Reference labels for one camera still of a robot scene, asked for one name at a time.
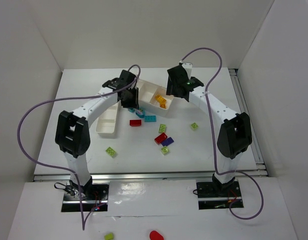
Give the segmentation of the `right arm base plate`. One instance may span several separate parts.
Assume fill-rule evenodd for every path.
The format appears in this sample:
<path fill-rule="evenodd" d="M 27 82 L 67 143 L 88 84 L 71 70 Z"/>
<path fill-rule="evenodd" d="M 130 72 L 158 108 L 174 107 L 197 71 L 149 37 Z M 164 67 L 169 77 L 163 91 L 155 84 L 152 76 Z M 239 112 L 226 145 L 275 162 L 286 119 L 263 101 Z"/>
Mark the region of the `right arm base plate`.
<path fill-rule="evenodd" d="M 198 198 L 199 210 L 232 209 L 243 208 L 243 199 L 238 181 L 226 190 L 216 191 L 212 182 L 197 182 L 193 194 Z"/>

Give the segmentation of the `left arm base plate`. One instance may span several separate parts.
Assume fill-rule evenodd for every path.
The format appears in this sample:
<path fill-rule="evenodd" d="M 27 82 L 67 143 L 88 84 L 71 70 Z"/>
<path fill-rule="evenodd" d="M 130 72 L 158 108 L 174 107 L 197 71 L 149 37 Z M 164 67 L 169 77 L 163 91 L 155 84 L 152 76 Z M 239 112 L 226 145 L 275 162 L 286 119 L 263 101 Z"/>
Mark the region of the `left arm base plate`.
<path fill-rule="evenodd" d="M 64 191 L 61 212 L 80 212 L 78 190 L 73 188 L 69 183 L 64 185 L 60 182 L 55 183 L 54 188 Z M 109 184 L 94 184 L 91 193 L 87 195 L 82 193 L 83 211 L 89 212 L 95 208 L 95 212 L 106 212 L 108 210 L 108 194 Z"/>

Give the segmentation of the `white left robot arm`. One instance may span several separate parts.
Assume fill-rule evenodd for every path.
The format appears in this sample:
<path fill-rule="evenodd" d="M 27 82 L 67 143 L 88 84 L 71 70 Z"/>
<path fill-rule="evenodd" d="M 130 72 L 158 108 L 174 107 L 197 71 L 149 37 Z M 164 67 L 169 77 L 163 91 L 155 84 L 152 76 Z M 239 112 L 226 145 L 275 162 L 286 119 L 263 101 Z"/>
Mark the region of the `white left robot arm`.
<path fill-rule="evenodd" d="M 109 107 L 121 102 L 125 108 L 138 108 L 137 76 L 122 70 L 119 77 L 108 80 L 101 90 L 85 104 L 73 111 L 62 111 L 58 116 L 55 142 L 64 153 L 70 173 L 70 185 L 81 188 L 85 196 L 93 191 L 88 171 L 86 152 L 90 147 L 89 129 Z"/>

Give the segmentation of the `narrow white divided tray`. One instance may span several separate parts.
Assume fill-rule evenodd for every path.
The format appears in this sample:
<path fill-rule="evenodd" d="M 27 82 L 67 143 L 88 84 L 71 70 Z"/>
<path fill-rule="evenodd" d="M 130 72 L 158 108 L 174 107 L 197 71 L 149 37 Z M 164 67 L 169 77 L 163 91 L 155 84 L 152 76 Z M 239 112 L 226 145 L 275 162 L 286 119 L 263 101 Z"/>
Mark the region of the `narrow white divided tray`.
<path fill-rule="evenodd" d="M 97 120 L 96 133 L 102 138 L 114 138 L 121 104 L 118 102 L 104 111 Z"/>

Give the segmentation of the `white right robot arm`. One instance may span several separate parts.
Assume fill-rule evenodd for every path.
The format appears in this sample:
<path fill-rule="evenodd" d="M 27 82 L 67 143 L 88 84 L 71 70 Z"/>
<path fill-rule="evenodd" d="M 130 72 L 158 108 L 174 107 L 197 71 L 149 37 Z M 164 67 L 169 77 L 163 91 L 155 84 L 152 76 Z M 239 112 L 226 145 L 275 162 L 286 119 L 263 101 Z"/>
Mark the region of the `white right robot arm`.
<path fill-rule="evenodd" d="M 252 143 L 251 121 L 247 113 L 238 113 L 212 95 L 208 84 L 191 75 L 191 63 L 167 70 L 167 95 L 185 99 L 210 119 L 215 173 L 215 192 L 227 191 L 235 180 L 239 161 Z"/>

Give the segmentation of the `yellow curved striped brick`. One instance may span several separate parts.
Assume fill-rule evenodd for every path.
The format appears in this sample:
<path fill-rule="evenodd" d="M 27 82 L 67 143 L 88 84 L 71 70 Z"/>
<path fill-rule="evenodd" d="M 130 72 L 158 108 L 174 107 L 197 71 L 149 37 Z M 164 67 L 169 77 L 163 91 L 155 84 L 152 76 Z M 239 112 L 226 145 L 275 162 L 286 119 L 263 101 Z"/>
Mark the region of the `yellow curved striped brick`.
<path fill-rule="evenodd" d="M 155 96 L 155 100 L 159 104 L 160 108 L 162 108 L 162 109 L 166 109 L 167 108 L 167 100 L 164 97 L 162 97 L 161 95 L 157 94 Z"/>

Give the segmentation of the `long teal brick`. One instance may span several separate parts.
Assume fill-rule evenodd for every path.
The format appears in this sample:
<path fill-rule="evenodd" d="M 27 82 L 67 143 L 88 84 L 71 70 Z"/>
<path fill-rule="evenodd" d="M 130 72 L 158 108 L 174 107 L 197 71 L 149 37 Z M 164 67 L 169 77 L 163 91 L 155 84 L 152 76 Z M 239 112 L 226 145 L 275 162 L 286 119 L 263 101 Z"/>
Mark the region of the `long teal brick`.
<path fill-rule="evenodd" d="M 147 123 L 154 123 L 154 122 L 156 122 L 157 121 L 157 119 L 156 119 L 156 116 L 155 115 L 146 115 L 145 117 L 144 117 L 144 121 L 145 122 L 147 122 Z"/>

